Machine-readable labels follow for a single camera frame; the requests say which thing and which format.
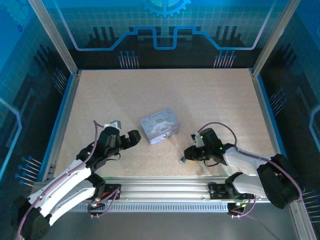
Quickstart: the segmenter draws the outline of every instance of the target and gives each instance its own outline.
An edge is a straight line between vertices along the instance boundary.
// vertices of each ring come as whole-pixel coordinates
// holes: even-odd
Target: printed cartoon character
[[[171,129],[171,126],[175,124],[173,121],[164,121],[163,119],[157,119],[154,123],[153,129],[151,130],[152,134],[155,133],[163,133],[169,129]]]

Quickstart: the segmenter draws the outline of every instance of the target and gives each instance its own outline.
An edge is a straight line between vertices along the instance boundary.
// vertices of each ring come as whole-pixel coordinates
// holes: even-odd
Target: metal pin
[[[320,205],[317,205],[317,206],[307,206],[306,209],[314,209],[314,208],[319,208]]]
[[[60,78],[56,77],[55,83],[58,85],[58,87],[60,87],[62,92],[65,91],[66,86]]]
[[[118,59],[119,59],[119,62],[120,62],[121,69],[124,69],[124,68],[122,67],[122,63],[121,63],[121,56],[118,56]]]
[[[224,56],[224,55],[222,55],[222,56],[221,56],[221,60],[220,60],[220,64],[219,64],[219,68],[221,68],[221,64],[222,64],[222,62],[223,62],[224,58],[225,58],[225,56]]]
[[[285,106],[283,105],[275,114],[274,114],[274,116],[277,116],[278,115],[278,113],[280,113],[281,112],[281,110],[282,109],[284,109],[285,108]]]
[[[230,56],[228,55],[228,56],[226,56],[226,58],[227,58],[227,61],[226,61],[225,64],[224,64],[224,68],[227,68],[227,64],[228,64],[228,62],[229,62]]]
[[[137,65],[136,65],[135,51],[131,51],[131,53],[132,53],[132,55],[133,55],[134,68],[136,69],[136,68],[137,68]]]
[[[52,77],[51,79],[55,82],[55,85],[54,85],[54,86],[57,86],[57,87],[59,87],[59,88],[62,90],[61,83],[60,83],[58,80],[56,80],[54,77]]]
[[[228,65],[227,65],[227,68],[230,66],[230,63],[231,63],[231,59],[233,59],[233,55],[236,51],[235,50],[232,50],[231,51],[231,56],[230,56],[230,59],[229,59],[229,62],[228,62]]]
[[[22,176],[24,176],[24,177],[27,176],[27,177],[30,177],[32,179],[37,180],[37,178],[35,176],[31,176],[31,175],[27,174],[25,171],[22,173]]]
[[[308,211],[308,214],[320,213],[320,211]]]
[[[124,51],[126,53],[127,59],[128,59],[128,63],[129,63],[129,68],[131,68],[130,66],[130,57],[129,57],[129,51]]]
[[[213,68],[216,67],[216,63],[217,63],[218,58],[219,58],[219,55],[216,55],[215,56],[215,60],[214,60],[214,64],[213,64]]]
[[[280,89],[277,89],[275,93],[270,97],[269,101],[271,102],[271,100],[273,100],[279,93],[281,93],[282,90],[283,90],[283,87],[281,87]]]
[[[132,69],[134,69],[134,62],[133,62],[133,60],[132,60],[133,58],[134,58],[133,56],[130,56],[131,66],[132,66],[131,68],[132,68]]]
[[[313,199],[313,198],[316,198],[316,197],[320,197],[320,194],[314,195],[314,196],[308,196],[308,197],[305,197],[303,199]]]
[[[319,198],[315,199],[314,201],[308,201],[308,202],[305,202],[304,204],[320,204],[320,200]]]
[[[283,105],[285,104],[287,100],[285,99],[280,105],[278,105],[276,108],[274,108],[273,112],[276,113],[279,109],[282,109]]]
[[[27,171],[27,172],[29,172],[29,173],[32,173],[32,174],[34,174],[34,175],[38,175],[38,173],[35,173],[35,172],[33,172],[33,171],[30,171],[30,170],[22,167],[22,165],[19,165],[19,166],[18,166],[18,169],[19,169],[19,170],[23,169],[23,170],[25,170],[25,171]]]
[[[121,54],[121,59],[122,59],[123,68],[126,68],[126,67],[125,67],[125,61],[124,61],[124,56],[122,55],[124,52],[123,52],[123,51],[120,51],[119,53]]]
[[[235,61],[236,57],[237,57],[237,56],[233,56],[233,57],[232,57],[232,61],[231,61],[231,64],[230,64],[230,68],[232,68],[232,65],[234,64],[234,61]]]
[[[23,176],[19,176],[19,174],[18,173],[16,173],[15,175],[14,175],[14,177],[17,179],[17,178],[21,178],[21,179],[24,179],[24,180],[27,180],[27,181],[30,181],[30,182],[35,182],[35,181],[32,181],[32,180],[30,180],[30,179],[28,179],[28,178],[25,178],[25,177],[23,177]]]
[[[220,50],[220,55],[218,57],[218,62],[216,63],[216,67],[218,68],[218,65],[219,65],[219,61],[220,61],[220,57],[221,57],[221,54],[223,53],[224,51]]]
[[[307,194],[316,194],[316,193],[317,193],[316,190],[312,189],[311,191],[302,194],[302,196],[307,195]]]
[[[223,60],[223,63],[222,63],[222,67],[224,67],[225,65],[225,62],[226,62],[226,59],[227,59],[227,55],[228,55],[229,51],[225,51],[225,56],[224,56],[224,60]]]
[[[124,61],[125,61],[126,69],[129,69],[129,68],[128,68],[128,63],[127,63],[127,56],[123,56],[123,58],[124,58]]]
[[[39,162],[39,161],[35,160],[34,158],[32,158],[32,156],[28,156],[28,160],[33,160],[34,162],[40,164],[40,166],[42,164],[41,162]]]
[[[274,100],[274,101],[271,103],[271,108],[272,108],[272,109],[277,105],[277,103],[278,103],[280,100],[282,100],[282,97],[283,97],[283,96],[284,96],[284,95],[280,96],[278,99]]]
[[[54,85],[54,87],[59,91],[59,93],[63,96],[64,94],[62,93],[62,91],[57,87],[57,84]]]
[[[57,67],[55,68],[58,73],[60,74],[60,76],[64,79],[64,81],[67,83],[68,82],[68,79],[65,77],[65,75],[62,73],[62,70],[59,70]]]
[[[60,76],[57,75],[56,72],[53,73],[56,76],[56,79],[58,79],[58,81],[61,83],[61,85],[65,88],[67,86],[66,81],[64,81],[64,79]]]
[[[31,185],[31,184],[29,184],[29,183],[26,183],[26,182],[24,182],[23,180],[20,180],[19,181],[19,184],[24,184],[24,185],[28,185],[28,186],[30,186],[30,187],[33,187],[33,185]]]
[[[25,164],[25,167],[26,167],[27,169],[28,169],[28,168],[30,168],[30,169],[33,169],[33,170],[35,170],[35,171],[39,172],[39,170],[38,170],[38,169],[36,169],[36,168],[34,168],[34,167],[30,166],[28,163],[26,163],[26,164]]]
[[[137,67],[138,67],[138,69],[139,69],[139,57],[138,57],[138,56],[135,56],[135,59],[136,59],[136,65],[137,65]]]
[[[269,101],[270,101],[277,93],[279,93],[279,90],[278,90],[278,89],[275,90],[274,94],[272,94],[272,96],[269,98]]]
[[[25,157],[24,157],[24,156],[21,158],[21,161],[22,161],[22,162],[30,163],[30,164],[32,164],[33,166],[36,166],[36,167],[38,167],[38,168],[41,168],[41,166],[39,166],[39,165],[37,165],[37,164],[35,164],[35,163],[33,163],[33,162],[31,162],[31,161],[29,161],[29,160],[25,159]]]

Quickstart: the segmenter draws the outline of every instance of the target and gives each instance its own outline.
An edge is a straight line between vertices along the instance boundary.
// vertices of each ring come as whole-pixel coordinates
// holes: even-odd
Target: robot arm
[[[300,196],[302,185],[298,175],[283,155],[262,156],[231,143],[223,144],[212,128],[196,132],[191,137],[195,145],[184,151],[182,162],[213,159],[216,164],[237,167],[249,174],[237,172],[225,181],[224,190],[231,198],[243,194],[267,197],[277,208],[284,209]]]
[[[22,222],[21,235],[24,239],[41,239],[59,217],[82,201],[107,197],[109,186],[95,171],[110,157],[137,145],[141,139],[137,130],[128,132],[128,138],[120,136],[120,128],[119,121],[104,125],[92,154],[93,146],[90,144],[49,184],[28,198],[19,196],[13,202],[13,225],[17,227]],[[91,158],[84,163],[90,154]]]

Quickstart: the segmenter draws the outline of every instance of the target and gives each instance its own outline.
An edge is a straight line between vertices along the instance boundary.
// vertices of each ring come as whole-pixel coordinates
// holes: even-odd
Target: particle board surface
[[[167,107],[174,111],[180,131],[150,145],[140,120]],[[184,150],[194,144],[190,135],[208,122],[231,127],[242,149],[275,154],[248,69],[83,70],[55,176],[94,141],[93,120],[102,125],[120,120],[120,134],[133,129],[141,134],[137,146],[121,151],[120,160],[108,161],[97,171],[102,177],[226,176],[237,172],[237,168],[222,164],[179,163]],[[226,128],[210,127],[223,143],[234,143]]]

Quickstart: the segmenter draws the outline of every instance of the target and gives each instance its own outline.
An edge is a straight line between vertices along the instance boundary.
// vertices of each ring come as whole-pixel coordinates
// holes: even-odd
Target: wire
[[[118,161],[118,160],[121,158],[120,152],[118,152],[117,155],[119,155],[119,158],[118,158],[118,159],[109,158],[109,159],[107,159],[107,161]]]
[[[111,206],[112,206],[112,204],[114,203],[114,201],[116,200],[117,195],[118,195],[119,192],[120,192],[119,189],[116,189],[116,190],[115,190],[114,197],[113,197],[110,205],[108,206],[108,208],[107,208],[103,213],[101,213],[101,214],[96,214],[96,215],[91,214],[91,217],[92,217],[92,218],[99,218],[99,217],[102,217],[103,215],[105,215],[105,214],[109,211],[109,209],[111,208]]]
[[[274,163],[273,161],[265,158],[265,157],[259,157],[259,156],[256,156],[256,155],[253,155],[253,154],[250,154],[250,153],[247,153],[247,152],[243,152],[241,150],[238,149],[237,147],[237,142],[238,142],[238,139],[237,139],[237,136],[235,134],[235,132],[230,128],[228,127],[227,125],[221,123],[221,122],[218,122],[218,121],[213,121],[213,122],[209,122],[207,123],[206,125],[204,125],[203,127],[200,128],[200,130],[198,131],[198,133],[200,133],[205,127],[211,125],[211,124],[217,124],[217,125],[221,125],[221,126],[224,126],[225,128],[227,128],[233,135],[234,137],[234,149],[242,154],[242,155],[245,155],[247,157],[251,157],[251,158],[254,158],[254,159],[257,159],[257,160],[262,160],[262,161],[265,161],[271,165],[273,165],[275,168],[277,168],[280,172],[282,172],[291,182],[292,184],[295,186],[295,188],[297,189],[298,191],[298,198],[296,199],[296,201],[300,201],[302,200],[302,191],[301,191],[301,188],[299,187],[298,183],[282,168],[280,167],[279,165],[277,165],[276,163]]]
[[[204,163],[204,165],[207,166],[207,167],[214,167],[214,166],[217,166],[217,165],[220,163],[220,162],[217,162],[217,163],[214,163],[214,164],[211,164],[211,165],[207,165],[207,164],[206,164],[206,161],[207,161],[207,160],[204,160],[203,163]]]
[[[242,214],[240,211],[236,211],[236,210],[231,210],[231,212],[233,213],[236,213],[236,214]],[[258,223],[261,224],[261,226],[264,227],[265,230],[267,230],[275,239],[277,240],[281,240],[279,237],[277,237],[262,221],[260,221],[259,219],[253,217],[253,216],[250,216],[250,215],[246,215],[247,218],[251,219],[251,220],[254,220],[254,221],[257,221]]]
[[[120,192],[119,189],[117,188],[116,190],[114,190],[112,193],[110,193],[107,197],[105,197],[104,199],[101,199],[100,201],[82,201],[84,204],[102,204],[105,201],[107,201],[109,198],[111,198],[116,192]]]
[[[255,207],[255,205],[256,205],[256,202],[257,202],[257,196],[254,196],[254,200],[253,200],[253,204],[252,204],[251,208],[250,208],[247,212],[241,214],[241,215],[239,216],[239,218],[242,218],[242,217],[244,217],[244,216],[247,216],[247,215],[254,209],[254,207]]]
[[[89,156],[83,161],[83,163],[81,163],[80,165],[78,165],[77,167],[75,167],[74,169],[72,169],[71,171],[69,172],[66,172],[65,174],[61,175],[59,178],[55,179],[54,182],[49,185],[44,191],[43,193],[41,193],[37,199],[34,201],[34,203],[29,207],[29,209],[25,212],[25,214],[23,215],[21,221],[20,221],[20,224],[19,224],[19,227],[18,227],[18,230],[16,232],[16,239],[19,240],[21,239],[20,238],[20,235],[21,235],[21,230],[22,230],[22,227],[27,219],[27,216],[28,214],[31,212],[32,208],[34,208],[37,203],[39,201],[41,201],[43,199],[43,197],[52,189],[54,188],[56,185],[58,185],[60,182],[64,181],[67,177],[69,177],[71,174],[73,174],[74,172],[76,172],[78,169],[82,168],[89,160],[90,158],[92,157],[92,155],[94,154],[94,151],[96,149],[96,146],[97,146],[97,141],[98,141],[98,125],[97,125],[97,122],[94,120],[93,121],[94,123],[94,127],[95,127],[95,138],[94,138],[94,145],[93,145],[93,148],[92,148],[92,151],[91,153],[89,154]]]
[[[96,124],[100,128],[104,128],[105,126],[100,125],[99,123]]]

